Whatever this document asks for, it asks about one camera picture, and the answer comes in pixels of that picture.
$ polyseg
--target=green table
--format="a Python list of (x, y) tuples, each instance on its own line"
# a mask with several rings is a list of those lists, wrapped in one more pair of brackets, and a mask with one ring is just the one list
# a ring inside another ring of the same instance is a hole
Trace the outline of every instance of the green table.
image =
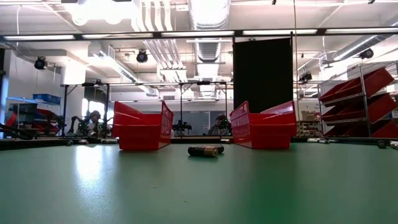
[(398, 151), (292, 144), (225, 145), (217, 159), (188, 145), (0, 152), (0, 223), (397, 223)]

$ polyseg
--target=blue bin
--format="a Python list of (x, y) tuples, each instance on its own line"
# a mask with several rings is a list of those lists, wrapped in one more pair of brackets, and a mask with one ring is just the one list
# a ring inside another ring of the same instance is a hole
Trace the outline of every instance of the blue bin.
[(44, 102), (53, 103), (56, 105), (61, 105), (61, 98), (50, 94), (33, 94), (33, 99), (42, 100)]

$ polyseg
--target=black panel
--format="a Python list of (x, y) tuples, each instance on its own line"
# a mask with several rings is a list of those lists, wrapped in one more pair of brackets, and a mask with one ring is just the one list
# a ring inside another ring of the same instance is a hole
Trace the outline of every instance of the black panel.
[(6, 74), (4, 71), (4, 55), (5, 55), (5, 50), (0, 49), (0, 98), (1, 98), (1, 88), (2, 88), (2, 77)]
[(251, 113), (293, 100), (293, 53), (289, 39), (234, 43), (234, 108)]
[(88, 101), (106, 103), (106, 93), (94, 87), (85, 87), (85, 98)]

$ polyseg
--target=fluorescent light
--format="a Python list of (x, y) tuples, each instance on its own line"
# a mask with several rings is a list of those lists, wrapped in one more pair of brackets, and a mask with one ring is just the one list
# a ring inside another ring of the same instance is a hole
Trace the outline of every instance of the fluorescent light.
[[(243, 35), (289, 35), (291, 32), (295, 34), (295, 30), (245, 30)], [(315, 34), (317, 29), (300, 29), (297, 34)]]
[(215, 102), (218, 101), (216, 99), (198, 99), (198, 100), (188, 100), (188, 102)]
[(327, 29), (326, 34), (363, 34), (372, 32), (398, 32), (398, 27)]
[(110, 83), (109, 86), (137, 86), (135, 83)]
[(187, 43), (230, 43), (231, 39), (195, 39), (195, 40), (187, 40)]
[(86, 40), (91, 39), (138, 39), (138, 38), (151, 38), (152, 33), (136, 33), (136, 34), (84, 34), (82, 37)]
[(157, 85), (157, 86), (168, 86), (168, 85), (179, 85), (179, 83), (140, 83), (141, 85), (145, 86), (152, 86), (152, 85)]
[(74, 40), (73, 35), (14, 35), (4, 36), (8, 41), (30, 41), (30, 40)]
[(221, 37), (221, 36), (233, 36), (233, 35), (234, 31), (228, 31), (228, 30), (162, 33), (162, 37)]

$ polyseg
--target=black curtain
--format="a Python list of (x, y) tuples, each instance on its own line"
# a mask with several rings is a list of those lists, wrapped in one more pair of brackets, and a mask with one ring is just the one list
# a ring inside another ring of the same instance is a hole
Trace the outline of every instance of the black curtain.
[(260, 113), (293, 100), (291, 39), (234, 43), (234, 108), (249, 102)]

